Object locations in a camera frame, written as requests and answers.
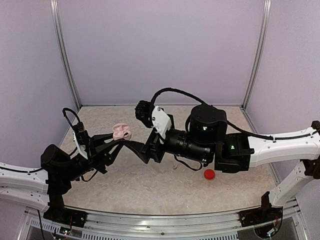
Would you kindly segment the pink round lid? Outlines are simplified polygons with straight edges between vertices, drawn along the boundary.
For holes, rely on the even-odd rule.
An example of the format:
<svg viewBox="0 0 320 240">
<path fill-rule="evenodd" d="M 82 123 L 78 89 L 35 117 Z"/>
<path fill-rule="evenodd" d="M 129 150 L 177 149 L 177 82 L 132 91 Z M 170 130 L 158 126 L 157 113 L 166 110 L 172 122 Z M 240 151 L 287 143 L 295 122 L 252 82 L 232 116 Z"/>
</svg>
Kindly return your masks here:
<svg viewBox="0 0 320 240">
<path fill-rule="evenodd" d="M 130 131 L 130 126 L 126 123 L 117 123 L 112 127 L 112 138 L 116 140 L 130 140 L 132 133 Z"/>
</svg>

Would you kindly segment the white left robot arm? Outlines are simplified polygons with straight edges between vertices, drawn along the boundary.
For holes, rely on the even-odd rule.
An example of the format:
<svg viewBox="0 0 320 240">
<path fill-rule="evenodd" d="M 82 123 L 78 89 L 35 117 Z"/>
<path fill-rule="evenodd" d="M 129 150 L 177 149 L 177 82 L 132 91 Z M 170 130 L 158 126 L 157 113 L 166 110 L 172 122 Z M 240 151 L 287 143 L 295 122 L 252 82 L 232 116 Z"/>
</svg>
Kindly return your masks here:
<svg viewBox="0 0 320 240">
<path fill-rule="evenodd" d="M 49 145 L 40 156 L 40 168 L 0 164 L 1 197 L 51 214 L 63 223 L 70 218 L 63 195 L 84 174 L 96 171 L 107 172 L 122 147 L 129 143 L 130 132 L 98 134 L 92 137 L 73 133 L 75 156 L 64 152 L 54 144 Z"/>
</svg>

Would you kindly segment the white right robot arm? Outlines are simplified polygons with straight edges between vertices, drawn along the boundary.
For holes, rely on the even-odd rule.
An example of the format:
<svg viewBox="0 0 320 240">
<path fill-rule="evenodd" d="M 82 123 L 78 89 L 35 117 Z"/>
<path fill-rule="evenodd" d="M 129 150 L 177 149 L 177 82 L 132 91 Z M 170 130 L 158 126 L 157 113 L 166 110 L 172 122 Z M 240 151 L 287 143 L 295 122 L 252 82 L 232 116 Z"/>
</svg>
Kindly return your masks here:
<svg viewBox="0 0 320 240">
<path fill-rule="evenodd" d="M 139 158 L 147 163 L 160 163 L 169 153 L 176 160 L 185 158 L 199 162 L 201 167 L 214 164 L 217 171 L 235 174 L 261 165 L 297 160 L 294 170 L 280 185 L 261 198 L 256 218 L 266 222 L 276 209 L 281 208 L 299 190 L 320 177 L 320 124 L 299 132 L 258 135 L 237 129 L 227 133 L 231 125 L 227 114 L 205 103 L 192 108 L 185 122 L 185 130 L 174 126 L 173 116 L 148 101 L 135 107 L 135 117 L 151 133 L 146 143 L 132 147 Z"/>
</svg>

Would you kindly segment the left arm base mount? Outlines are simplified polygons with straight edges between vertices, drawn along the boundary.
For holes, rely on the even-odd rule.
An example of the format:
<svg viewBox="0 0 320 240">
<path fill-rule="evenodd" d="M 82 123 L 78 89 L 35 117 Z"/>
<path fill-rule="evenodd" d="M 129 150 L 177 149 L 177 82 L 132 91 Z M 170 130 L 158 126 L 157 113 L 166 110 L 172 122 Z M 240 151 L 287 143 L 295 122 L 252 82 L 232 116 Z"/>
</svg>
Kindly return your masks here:
<svg viewBox="0 0 320 240">
<path fill-rule="evenodd" d="M 46 220 L 79 228 L 84 227 L 87 216 L 88 214 L 85 211 L 54 206 L 50 206 L 43 214 Z"/>
</svg>

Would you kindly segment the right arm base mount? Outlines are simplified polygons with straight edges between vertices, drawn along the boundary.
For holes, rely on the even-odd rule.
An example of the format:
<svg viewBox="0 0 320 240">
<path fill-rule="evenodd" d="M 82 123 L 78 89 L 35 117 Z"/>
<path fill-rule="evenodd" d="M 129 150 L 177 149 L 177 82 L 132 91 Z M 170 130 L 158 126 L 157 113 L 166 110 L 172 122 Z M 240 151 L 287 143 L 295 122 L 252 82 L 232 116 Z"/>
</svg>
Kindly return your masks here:
<svg viewBox="0 0 320 240">
<path fill-rule="evenodd" d="M 283 215 L 282 207 L 267 207 L 262 206 L 242 210 L 238 213 L 240 223 L 242 227 L 249 227 L 254 225 L 259 225 L 276 219 L 280 219 Z"/>
</svg>

